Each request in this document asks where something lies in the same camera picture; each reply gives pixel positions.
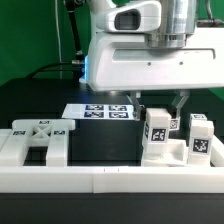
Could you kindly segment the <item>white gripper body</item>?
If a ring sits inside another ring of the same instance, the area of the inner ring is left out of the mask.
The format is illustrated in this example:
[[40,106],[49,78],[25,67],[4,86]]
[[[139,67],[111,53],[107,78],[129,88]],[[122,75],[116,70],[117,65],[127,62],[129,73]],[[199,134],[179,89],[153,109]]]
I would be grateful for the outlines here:
[[198,28],[179,49],[151,48],[144,34],[100,33],[86,79],[95,91],[224,87],[224,28]]

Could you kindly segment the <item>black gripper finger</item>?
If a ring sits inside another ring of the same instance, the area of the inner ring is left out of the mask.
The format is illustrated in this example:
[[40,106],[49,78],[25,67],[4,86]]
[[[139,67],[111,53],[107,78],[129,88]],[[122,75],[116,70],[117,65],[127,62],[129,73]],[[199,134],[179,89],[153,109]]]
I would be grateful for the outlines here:
[[129,96],[129,101],[133,106],[133,117],[136,121],[140,121],[142,117],[142,105],[139,103],[139,98],[141,93],[137,91],[132,91]]
[[172,101],[173,115],[175,119],[181,117],[181,109],[184,106],[184,104],[187,102],[189,96],[190,96],[189,90],[176,91],[176,95]]

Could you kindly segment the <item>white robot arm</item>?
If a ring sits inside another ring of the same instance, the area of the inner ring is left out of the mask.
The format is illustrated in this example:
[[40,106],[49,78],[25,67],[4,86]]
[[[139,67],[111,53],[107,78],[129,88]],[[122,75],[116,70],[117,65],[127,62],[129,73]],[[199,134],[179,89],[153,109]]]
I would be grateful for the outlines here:
[[175,90],[180,110],[191,89],[224,87],[224,28],[197,18],[197,0],[85,0],[92,39],[86,81],[95,91],[129,91],[134,117],[137,94]]

